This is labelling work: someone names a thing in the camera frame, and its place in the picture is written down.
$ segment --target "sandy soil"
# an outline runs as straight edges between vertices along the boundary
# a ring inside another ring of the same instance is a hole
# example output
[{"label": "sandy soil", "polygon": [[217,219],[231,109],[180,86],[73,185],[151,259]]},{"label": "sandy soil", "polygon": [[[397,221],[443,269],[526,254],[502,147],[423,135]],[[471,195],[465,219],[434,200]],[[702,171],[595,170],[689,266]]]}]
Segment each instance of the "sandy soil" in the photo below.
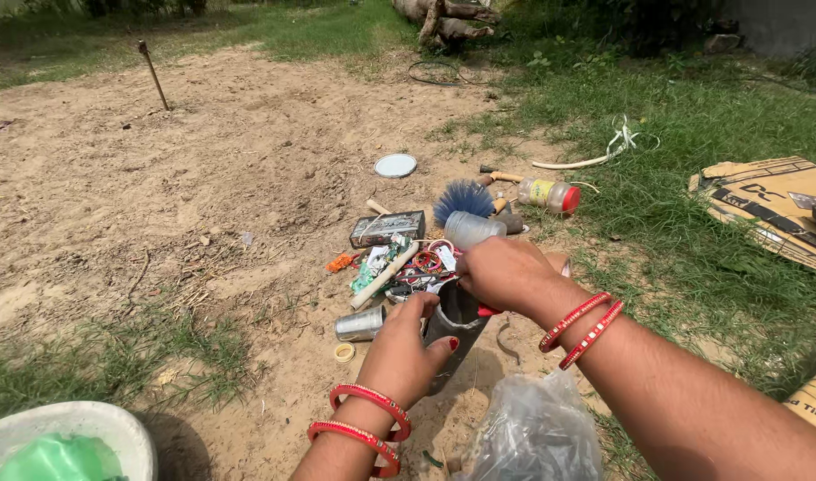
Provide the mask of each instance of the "sandy soil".
[{"label": "sandy soil", "polygon": [[[452,142],[425,138],[449,118],[496,109],[487,89],[419,84],[404,74],[412,55],[387,60],[384,80],[365,83],[337,63],[278,63],[243,48],[189,57],[160,69],[170,112],[142,69],[0,93],[0,121],[15,120],[0,130],[0,340],[125,314],[148,251],[135,303],[239,318],[252,366],[268,366],[244,400],[219,412],[148,418],[164,475],[288,477],[307,426],[330,414],[328,388],[353,381],[368,349],[358,344],[348,365],[333,360],[333,320],[350,312],[355,271],[324,269],[351,251],[349,229],[372,214],[365,200],[431,219],[446,181],[475,177],[498,157],[451,155]],[[558,153],[537,141],[520,148],[538,159]],[[394,151],[415,156],[418,169],[402,180],[376,176],[373,162]],[[532,171],[523,159],[497,165]],[[498,188],[514,196],[514,186]],[[502,340],[520,353],[516,366],[495,339],[505,321],[495,317],[444,392],[411,410],[401,478],[444,478],[422,451],[457,454],[500,378],[538,377],[560,359],[539,353],[542,333],[530,321],[509,317]],[[581,390],[591,388],[582,381]]]}]

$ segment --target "orange object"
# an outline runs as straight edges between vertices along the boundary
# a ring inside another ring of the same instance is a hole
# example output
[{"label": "orange object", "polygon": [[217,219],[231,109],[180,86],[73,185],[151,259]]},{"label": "orange object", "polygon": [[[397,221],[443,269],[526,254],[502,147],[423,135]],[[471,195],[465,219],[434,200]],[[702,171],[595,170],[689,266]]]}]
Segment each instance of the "orange object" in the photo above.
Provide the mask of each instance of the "orange object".
[{"label": "orange object", "polygon": [[328,269],[333,273],[337,273],[341,268],[344,268],[349,264],[351,264],[351,256],[346,253],[341,253],[337,256],[337,258],[329,262],[328,265],[325,266],[325,269]]}]

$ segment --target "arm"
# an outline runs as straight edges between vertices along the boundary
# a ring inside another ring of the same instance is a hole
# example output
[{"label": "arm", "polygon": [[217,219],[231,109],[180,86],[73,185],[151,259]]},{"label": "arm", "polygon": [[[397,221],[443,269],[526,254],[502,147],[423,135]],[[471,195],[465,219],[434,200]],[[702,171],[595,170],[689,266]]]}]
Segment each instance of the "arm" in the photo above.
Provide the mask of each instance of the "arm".
[{"label": "arm", "polygon": [[[591,295],[532,244],[491,238],[459,260],[462,284],[551,329]],[[560,337],[566,351],[600,306]],[[577,365],[662,479],[816,479],[816,428],[776,401],[619,316]]]},{"label": "arm", "polygon": [[[434,375],[458,347],[455,337],[442,337],[428,347],[420,339],[420,317],[429,318],[438,296],[417,293],[396,306],[375,336],[357,383],[374,389],[410,409],[428,391]],[[395,421],[373,402],[348,396],[331,420],[341,421],[384,439]],[[298,464],[293,480],[369,479],[377,453],[365,444],[333,432],[320,433]]]}]

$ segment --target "bangle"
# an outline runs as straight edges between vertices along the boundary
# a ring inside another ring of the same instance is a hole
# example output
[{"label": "bangle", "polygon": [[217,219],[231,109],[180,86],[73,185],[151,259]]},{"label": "bangle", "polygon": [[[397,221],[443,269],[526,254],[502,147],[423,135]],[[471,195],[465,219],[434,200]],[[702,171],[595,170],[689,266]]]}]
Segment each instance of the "bangle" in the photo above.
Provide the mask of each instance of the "bangle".
[{"label": "bangle", "polygon": [[399,424],[400,429],[391,431],[390,434],[387,435],[386,441],[399,443],[400,441],[408,439],[408,436],[410,436],[411,425],[408,419],[408,413],[400,408],[395,400],[382,395],[378,391],[360,386],[359,384],[338,384],[337,387],[331,390],[331,408],[335,411],[339,408],[339,405],[342,404],[342,401],[339,400],[339,395],[354,395],[371,401],[377,404],[379,408],[387,411]]},{"label": "bangle", "polygon": [[316,421],[307,429],[309,441],[312,443],[320,432],[336,432],[343,436],[349,436],[377,451],[384,458],[384,461],[387,461],[387,466],[373,466],[372,477],[392,477],[399,474],[401,468],[399,455],[396,454],[393,448],[381,441],[378,436],[339,421]]},{"label": "bangle", "polygon": [[568,328],[569,325],[573,324],[577,319],[583,317],[586,312],[592,311],[595,306],[603,304],[606,301],[609,301],[612,296],[609,293],[602,292],[595,295],[589,301],[585,301],[583,304],[580,304],[580,307],[577,307],[573,311],[569,312],[567,316],[562,321],[559,321],[559,324],[555,325],[553,329],[547,331],[547,334],[541,339],[539,342],[539,350],[542,353],[550,353],[554,347],[556,347],[555,339],[563,333],[565,329]]},{"label": "bangle", "polygon": [[597,338],[607,329],[607,327],[609,327],[609,323],[613,322],[618,315],[621,314],[621,309],[623,307],[624,302],[621,301],[617,301],[615,304],[613,304],[613,306],[609,309],[609,311],[607,311],[606,314],[604,314],[601,320],[597,321],[595,327],[592,328],[592,332],[587,334],[586,337],[583,338],[583,341],[581,341],[580,344],[577,344],[574,349],[571,349],[571,352],[565,356],[561,363],[559,363],[559,369],[565,371],[567,368],[571,367],[574,361],[582,356],[585,350],[588,349],[589,346],[593,345],[595,341],[597,341]]}]

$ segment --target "battery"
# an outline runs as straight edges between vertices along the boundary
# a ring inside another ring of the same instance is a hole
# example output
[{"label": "battery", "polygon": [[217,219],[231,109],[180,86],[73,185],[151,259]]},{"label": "battery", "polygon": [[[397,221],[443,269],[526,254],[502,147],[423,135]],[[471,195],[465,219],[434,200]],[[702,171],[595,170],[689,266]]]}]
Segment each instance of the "battery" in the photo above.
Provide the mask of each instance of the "battery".
[{"label": "battery", "polygon": [[413,211],[381,217],[362,217],[351,230],[349,242],[356,249],[384,246],[390,243],[390,238],[394,234],[401,234],[412,240],[422,239],[426,234],[426,214],[423,211]]}]

